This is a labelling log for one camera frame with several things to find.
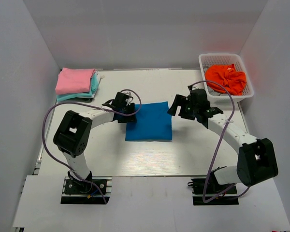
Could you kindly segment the blue t shirt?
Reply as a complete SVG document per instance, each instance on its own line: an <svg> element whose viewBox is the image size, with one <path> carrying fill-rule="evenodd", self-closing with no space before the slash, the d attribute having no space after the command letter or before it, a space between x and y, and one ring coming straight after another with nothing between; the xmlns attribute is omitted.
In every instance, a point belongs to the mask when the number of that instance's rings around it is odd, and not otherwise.
<svg viewBox="0 0 290 232"><path fill-rule="evenodd" d="M136 123L126 124L125 140L135 141L171 141L172 117L167 114L168 103L156 102L136 105Z"/></svg>

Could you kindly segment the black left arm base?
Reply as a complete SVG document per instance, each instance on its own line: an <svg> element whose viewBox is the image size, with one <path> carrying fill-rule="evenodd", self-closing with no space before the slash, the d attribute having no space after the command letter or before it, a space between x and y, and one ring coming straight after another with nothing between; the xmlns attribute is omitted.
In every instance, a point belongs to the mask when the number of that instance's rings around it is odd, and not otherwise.
<svg viewBox="0 0 290 232"><path fill-rule="evenodd" d="M94 185L74 181L66 176L63 182L60 203L81 205L104 205L108 203L111 197L112 178L97 177L92 178L92 182L100 188L102 194Z"/></svg>

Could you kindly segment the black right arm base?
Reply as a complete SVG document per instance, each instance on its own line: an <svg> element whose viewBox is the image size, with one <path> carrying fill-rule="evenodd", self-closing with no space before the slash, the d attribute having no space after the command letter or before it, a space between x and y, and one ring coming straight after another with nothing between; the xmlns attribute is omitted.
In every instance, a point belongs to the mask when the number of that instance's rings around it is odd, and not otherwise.
<svg viewBox="0 0 290 232"><path fill-rule="evenodd" d="M192 189L192 200L194 206L217 206L217 205L238 205L239 201L237 199L237 189L233 186L224 194L220 194L218 197L213 199L208 203L203 202L203 189L204 189L205 178L193 178L188 182L188 187ZM214 184L213 181L209 181L208 187L206 189L205 198L211 198L223 191L229 186Z"/></svg>

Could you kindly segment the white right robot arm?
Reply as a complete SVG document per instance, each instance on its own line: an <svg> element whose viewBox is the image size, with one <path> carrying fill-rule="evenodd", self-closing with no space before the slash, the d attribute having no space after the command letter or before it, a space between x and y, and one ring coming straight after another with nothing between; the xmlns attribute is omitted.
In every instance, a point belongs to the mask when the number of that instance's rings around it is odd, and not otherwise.
<svg viewBox="0 0 290 232"><path fill-rule="evenodd" d="M235 166L211 172L208 185L213 192L221 192L227 184L254 186L278 175L273 143L267 138L259 139L241 130L221 109L210 105L204 89L191 90L188 96L177 94L168 114L198 121L222 136L237 153Z"/></svg>

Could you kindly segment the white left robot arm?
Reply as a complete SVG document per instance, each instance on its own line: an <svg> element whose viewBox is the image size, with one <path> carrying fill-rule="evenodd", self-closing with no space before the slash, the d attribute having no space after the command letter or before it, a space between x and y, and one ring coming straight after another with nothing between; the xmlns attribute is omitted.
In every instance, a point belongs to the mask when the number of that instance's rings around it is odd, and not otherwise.
<svg viewBox="0 0 290 232"><path fill-rule="evenodd" d="M131 93L118 92L114 99L101 107L77 113L67 111L63 117L53 142L63 153L71 170L68 176L76 181L76 187L82 193L92 189L92 173L87 166L84 151L88 144L90 131L105 123L136 123L136 107L131 102Z"/></svg>

